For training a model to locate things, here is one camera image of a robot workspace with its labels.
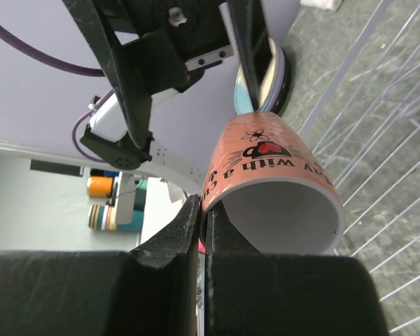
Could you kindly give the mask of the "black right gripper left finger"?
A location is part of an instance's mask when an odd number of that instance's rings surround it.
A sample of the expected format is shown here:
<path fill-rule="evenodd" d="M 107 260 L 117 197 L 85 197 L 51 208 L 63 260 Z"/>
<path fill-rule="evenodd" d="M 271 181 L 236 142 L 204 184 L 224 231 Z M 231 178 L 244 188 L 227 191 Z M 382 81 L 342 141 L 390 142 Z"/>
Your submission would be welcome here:
<path fill-rule="evenodd" d="M 131 251 L 0 251 L 0 335 L 195 335 L 199 212 Z"/>

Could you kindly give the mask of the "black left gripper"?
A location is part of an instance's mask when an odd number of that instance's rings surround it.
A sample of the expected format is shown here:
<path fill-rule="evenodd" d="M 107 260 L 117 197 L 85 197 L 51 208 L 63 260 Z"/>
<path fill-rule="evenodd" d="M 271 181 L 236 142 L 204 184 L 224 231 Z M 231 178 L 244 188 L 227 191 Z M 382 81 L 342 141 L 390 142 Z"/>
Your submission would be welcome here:
<path fill-rule="evenodd" d="M 147 143 L 154 94 L 185 91 L 232 56 L 219 1 L 65 1 L 120 104 L 129 135 Z M 261 1 L 228 1 L 232 41 L 253 112 L 272 58 Z"/>

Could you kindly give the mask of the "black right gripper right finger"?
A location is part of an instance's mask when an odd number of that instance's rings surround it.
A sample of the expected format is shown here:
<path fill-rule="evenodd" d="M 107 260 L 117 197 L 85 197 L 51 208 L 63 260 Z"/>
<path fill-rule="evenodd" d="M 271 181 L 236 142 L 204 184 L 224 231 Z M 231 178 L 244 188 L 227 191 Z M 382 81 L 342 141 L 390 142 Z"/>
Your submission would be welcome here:
<path fill-rule="evenodd" d="M 204 219 L 206 335 L 387 335 L 357 259 L 261 254 L 222 209 Z"/>

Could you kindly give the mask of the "cream and blue plate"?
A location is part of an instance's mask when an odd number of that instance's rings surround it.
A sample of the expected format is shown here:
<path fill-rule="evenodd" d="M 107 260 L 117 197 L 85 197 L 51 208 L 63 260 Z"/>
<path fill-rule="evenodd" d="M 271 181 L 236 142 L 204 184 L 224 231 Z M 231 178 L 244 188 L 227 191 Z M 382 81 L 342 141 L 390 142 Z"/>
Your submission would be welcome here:
<path fill-rule="evenodd" d="M 291 86 L 291 63 L 284 49 L 272 38 L 269 38 L 269 46 L 272 58 L 260 82 L 260 110 L 280 114 Z M 233 99 L 237 115 L 253 112 L 242 66 L 237 72 Z"/>

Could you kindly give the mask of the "pink patterned cup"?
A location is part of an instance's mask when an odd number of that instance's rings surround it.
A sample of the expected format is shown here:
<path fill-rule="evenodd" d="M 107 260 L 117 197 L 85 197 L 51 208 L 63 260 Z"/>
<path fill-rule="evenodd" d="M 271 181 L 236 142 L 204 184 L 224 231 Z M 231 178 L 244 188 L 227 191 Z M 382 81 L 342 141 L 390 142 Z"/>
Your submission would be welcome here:
<path fill-rule="evenodd" d="M 270 112 L 238 115 L 225 127 L 204 180 L 202 213 L 217 203 L 262 253 L 329 254 L 344 231 L 334 185 L 303 140 Z"/>

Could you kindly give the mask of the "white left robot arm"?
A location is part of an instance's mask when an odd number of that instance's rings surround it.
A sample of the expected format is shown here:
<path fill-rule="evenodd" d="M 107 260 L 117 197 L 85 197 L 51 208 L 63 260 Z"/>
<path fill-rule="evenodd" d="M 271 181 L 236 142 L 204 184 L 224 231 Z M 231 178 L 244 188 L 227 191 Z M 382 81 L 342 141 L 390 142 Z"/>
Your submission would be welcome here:
<path fill-rule="evenodd" d="M 149 129 L 155 94 L 185 92 L 232 51 L 253 108 L 272 60 L 262 4 L 229 1 L 67 1 L 67 10 L 97 58 L 120 107 L 126 133 L 106 140 L 88 132 L 83 143 L 107 163 L 123 150 L 129 167 L 151 158 Z"/>

